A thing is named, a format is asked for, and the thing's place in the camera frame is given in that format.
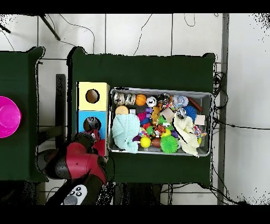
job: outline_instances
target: yellow box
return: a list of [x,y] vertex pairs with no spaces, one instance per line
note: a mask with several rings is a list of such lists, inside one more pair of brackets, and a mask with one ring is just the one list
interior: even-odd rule
[[[99,100],[97,102],[90,103],[86,100],[86,94],[89,90],[91,90],[90,92],[95,90],[98,93]],[[110,86],[105,82],[79,82],[79,110],[107,111],[109,91]]]

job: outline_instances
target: green table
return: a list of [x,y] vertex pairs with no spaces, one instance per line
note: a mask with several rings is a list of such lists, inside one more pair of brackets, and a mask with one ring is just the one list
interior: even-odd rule
[[37,146],[36,63],[44,48],[0,51],[0,96],[12,99],[22,113],[17,131],[0,138],[0,180],[46,181],[35,166]]
[[[111,87],[133,87],[182,91],[213,92],[213,54],[188,56],[122,56],[85,54],[74,47],[67,58],[69,66],[68,120],[69,134],[76,131],[76,82],[106,82]],[[112,153],[115,177],[120,182],[201,183],[210,186],[210,155],[194,156],[145,155]],[[107,163],[113,176],[112,159]]]

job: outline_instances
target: metal tray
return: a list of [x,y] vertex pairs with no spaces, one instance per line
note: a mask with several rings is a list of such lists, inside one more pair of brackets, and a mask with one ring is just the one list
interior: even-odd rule
[[[193,98],[201,107],[202,112],[198,113],[200,115],[206,116],[206,124],[204,127],[204,131],[207,133],[205,137],[202,138],[201,145],[197,148],[197,152],[199,156],[207,156],[210,153],[211,149],[211,128],[212,128],[212,117],[213,117],[213,96],[208,92],[190,92],[190,91],[173,91],[173,90],[158,90],[158,89],[138,89],[138,88],[122,88],[122,87],[113,87],[109,93],[109,121],[108,121],[108,140],[107,145],[108,149],[112,152],[120,152],[120,153],[128,153],[125,150],[119,149],[113,141],[112,138],[112,123],[115,117],[115,109],[117,105],[113,101],[113,96],[116,92],[124,93],[126,97],[127,94],[144,94],[146,97],[149,96],[158,96],[162,93],[167,93],[169,95],[182,95],[186,97]],[[147,105],[138,106],[134,104],[133,106],[128,105],[129,109],[136,109],[136,115],[138,113],[142,113],[145,111]],[[145,153],[145,154],[158,154],[158,155],[185,155],[189,156],[190,154],[185,153],[182,149],[177,150],[175,153],[164,153],[160,148],[156,148],[150,146],[148,148],[139,147],[138,153]]]

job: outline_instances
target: magenta bowl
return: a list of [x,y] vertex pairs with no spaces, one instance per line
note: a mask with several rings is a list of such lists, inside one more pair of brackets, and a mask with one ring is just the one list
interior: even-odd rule
[[19,127],[21,112],[15,102],[0,96],[0,138],[11,136]]

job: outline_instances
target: blue spiky ball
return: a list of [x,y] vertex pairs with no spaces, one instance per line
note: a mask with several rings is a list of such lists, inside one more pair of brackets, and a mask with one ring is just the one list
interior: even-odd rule
[[185,111],[187,112],[187,116],[192,118],[192,121],[194,122],[197,117],[197,111],[192,106],[186,106],[184,107]]

